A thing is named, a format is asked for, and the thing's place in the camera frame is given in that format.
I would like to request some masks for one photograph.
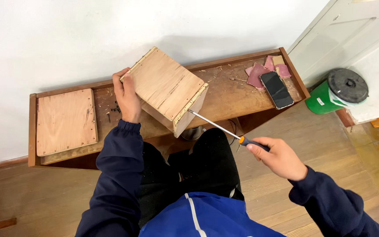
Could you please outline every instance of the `screwdriver handle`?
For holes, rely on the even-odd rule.
[[[270,148],[266,145],[261,145],[260,143],[257,143],[257,142],[254,142],[254,141],[251,141],[250,139],[248,138],[245,138],[245,137],[241,137],[241,139],[239,139],[239,143],[243,146],[246,146],[248,144],[254,144],[254,145],[257,145],[261,148],[263,148],[266,152],[269,152],[270,151]]]

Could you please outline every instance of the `white door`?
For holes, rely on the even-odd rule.
[[[307,87],[379,46],[379,0],[332,0],[323,11],[289,49]]]

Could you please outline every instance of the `black pants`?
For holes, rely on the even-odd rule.
[[[140,227],[189,192],[208,192],[244,200],[238,170],[226,135],[218,128],[204,132],[189,150],[171,154],[167,165],[161,153],[144,143],[144,172],[139,195]],[[180,174],[185,177],[181,182]]]

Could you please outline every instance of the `phone case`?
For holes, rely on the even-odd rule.
[[[263,79],[261,78],[261,75],[260,75],[260,80],[261,80],[261,83],[263,83],[264,88],[267,90],[267,94],[268,94],[268,96],[270,97],[271,101],[273,101],[273,104],[274,104],[274,106],[276,107],[276,109],[281,110],[281,109],[286,108],[286,107],[288,107],[288,106],[291,106],[291,105],[293,105],[293,104],[295,103],[295,101],[293,100],[293,98],[292,98],[292,96],[291,96],[292,104],[290,104],[290,105],[286,105],[286,106],[283,106],[283,107],[281,107],[281,108],[277,107],[276,103],[274,102],[273,98],[272,98],[271,95],[270,95],[270,92],[268,91],[268,89],[267,89],[267,87],[266,87],[266,84],[263,82]],[[284,81],[282,81],[282,83],[283,83],[284,87],[286,88],[286,90],[289,92],[289,90],[288,90],[288,88],[286,87],[286,84],[284,83]]]

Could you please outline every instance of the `hand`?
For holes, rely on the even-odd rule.
[[[307,176],[308,168],[282,139],[257,137],[252,140],[270,148],[266,152],[254,144],[246,146],[258,161],[263,161],[276,175],[293,181],[303,180]]]
[[[124,68],[122,71],[112,75],[113,87],[116,101],[122,113],[122,120],[130,123],[139,123],[141,113],[141,103],[134,90],[134,80],[130,73],[130,68]],[[119,80],[125,74],[123,83]]]

